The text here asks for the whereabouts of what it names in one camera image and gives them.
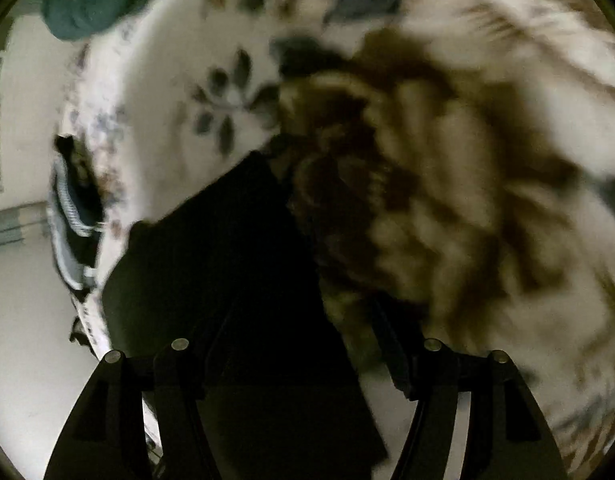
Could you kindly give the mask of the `black garment with white stripes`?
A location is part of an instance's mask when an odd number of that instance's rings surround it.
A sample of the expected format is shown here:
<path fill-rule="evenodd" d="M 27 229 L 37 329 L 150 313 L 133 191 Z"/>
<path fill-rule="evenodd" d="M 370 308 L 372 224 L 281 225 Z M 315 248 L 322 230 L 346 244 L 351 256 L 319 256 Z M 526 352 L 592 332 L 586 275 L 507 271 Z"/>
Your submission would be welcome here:
<path fill-rule="evenodd" d="M 102 307 L 112 346 L 154 364 L 167 477 L 367 479 L 387 455 L 262 154 L 136 223 Z"/>

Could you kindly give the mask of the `striped folded sweater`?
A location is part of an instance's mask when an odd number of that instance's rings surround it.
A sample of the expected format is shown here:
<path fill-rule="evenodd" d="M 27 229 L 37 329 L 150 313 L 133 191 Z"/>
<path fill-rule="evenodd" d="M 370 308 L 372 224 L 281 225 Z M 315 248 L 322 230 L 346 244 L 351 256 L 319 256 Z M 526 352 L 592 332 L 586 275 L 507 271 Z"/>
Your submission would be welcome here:
<path fill-rule="evenodd" d="M 103 206 L 83 144 L 72 136 L 53 139 L 47 203 L 54 267 L 79 308 L 96 287 Z"/>

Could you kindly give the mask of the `white floral bed blanket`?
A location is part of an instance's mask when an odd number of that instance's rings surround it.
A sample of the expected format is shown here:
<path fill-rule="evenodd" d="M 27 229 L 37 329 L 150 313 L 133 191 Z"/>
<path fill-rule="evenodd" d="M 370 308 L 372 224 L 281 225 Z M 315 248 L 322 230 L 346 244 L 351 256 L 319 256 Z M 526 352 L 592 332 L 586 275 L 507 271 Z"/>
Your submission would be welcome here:
<path fill-rule="evenodd" d="M 372 294 L 503 344 L 572 479 L 615 440 L 615 32 L 594 0 L 151 0 L 84 45 L 60 138 L 102 220 L 78 332 L 130 231 L 252 153 L 314 245 L 347 352 Z"/>

